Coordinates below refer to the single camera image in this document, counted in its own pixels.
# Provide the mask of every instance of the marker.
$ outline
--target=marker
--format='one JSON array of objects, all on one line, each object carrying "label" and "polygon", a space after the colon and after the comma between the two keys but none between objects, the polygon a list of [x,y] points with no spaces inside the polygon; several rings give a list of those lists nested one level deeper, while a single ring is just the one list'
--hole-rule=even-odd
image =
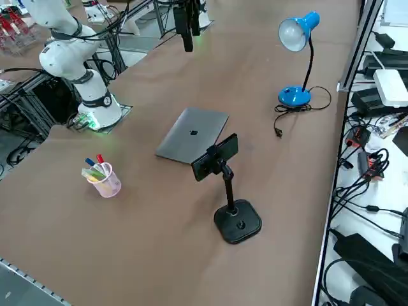
[{"label": "marker", "polygon": [[87,159],[85,160],[85,162],[86,162],[89,166],[94,167],[95,169],[97,169],[97,171],[101,172],[101,174],[104,174],[104,171],[103,171],[102,167],[100,167],[100,165],[98,165],[98,164],[95,164],[95,162],[94,162],[93,160],[91,160],[90,158],[87,158]]},{"label": "marker", "polygon": [[109,169],[108,169],[108,167],[106,166],[105,161],[103,160],[102,155],[101,155],[101,154],[98,154],[98,155],[96,156],[96,159],[97,159],[98,162],[101,164],[102,169],[103,169],[105,175],[108,176],[108,175],[109,175]]},{"label": "marker", "polygon": [[92,175],[86,172],[86,169],[82,169],[81,175],[86,179],[90,180],[92,183],[98,183],[99,181],[94,178]]}]

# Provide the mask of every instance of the stand base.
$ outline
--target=stand base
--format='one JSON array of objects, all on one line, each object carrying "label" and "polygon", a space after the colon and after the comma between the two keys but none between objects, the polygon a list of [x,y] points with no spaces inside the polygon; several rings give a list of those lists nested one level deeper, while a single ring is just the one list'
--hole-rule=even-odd
[{"label": "stand base", "polygon": [[261,218],[248,201],[237,200],[234,204],[234,213],[230,213],[227,206],[223,206],[214,214],[215,225],[229,244],[239,244],[257,234],[262,227]]},{"label": "stand base", "polygon": [[278,95],[279,101],[288,106],[300,106],[310,102],[312,95],[309,91],[302,91],[302,86],[283,88]]}]

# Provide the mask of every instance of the clear plastic cup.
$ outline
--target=clear plastic cup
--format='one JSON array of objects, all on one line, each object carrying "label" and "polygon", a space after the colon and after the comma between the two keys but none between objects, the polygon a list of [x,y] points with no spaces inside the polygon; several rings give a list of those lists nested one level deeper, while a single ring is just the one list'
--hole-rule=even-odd
[{"label": "clear plastic cup", "polygon": [[102,167],[102,169],[108,170],[109,173],[106,175],[106,178],[100,180],[99,182],[91,182],[87,179],[87,181],[92,184],[100,193],[100,195],[104,198],[111,198],[115,196],[121,189],[122,183],[117,178],[115,172],[112,170],[112,166],[110,163],[102,163],[102,164],[95,164],[91,169],[95,169],[95,166]]}]

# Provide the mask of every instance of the white router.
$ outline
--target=white router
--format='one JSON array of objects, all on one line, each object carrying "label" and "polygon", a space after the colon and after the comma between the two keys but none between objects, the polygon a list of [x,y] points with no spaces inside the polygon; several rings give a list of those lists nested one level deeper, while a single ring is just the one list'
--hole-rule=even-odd
[{"label": "white router", "polygon": [[383,105],[391,107],[408,106],[408,91],[397,70],[376,70],[374,81]]}]

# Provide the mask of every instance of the desk lamp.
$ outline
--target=desk lamp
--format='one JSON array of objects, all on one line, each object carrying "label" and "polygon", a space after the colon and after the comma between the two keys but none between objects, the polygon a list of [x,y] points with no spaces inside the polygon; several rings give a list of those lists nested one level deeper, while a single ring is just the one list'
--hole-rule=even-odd
[{"label": "desk lamp", "polygon": [[280,42],[290,51],[301,51],[306,42],[310,46],[310,62],[303,86],[289,86],[283,88],[279,93],[279,101],[288,106],[300,106],[310,102],[311,95],[306,90],[307,80],[313,63],[312,30],[319,24],[320,16],[315,11],[301,17],[291,17],[284,20],[279,26]]}]

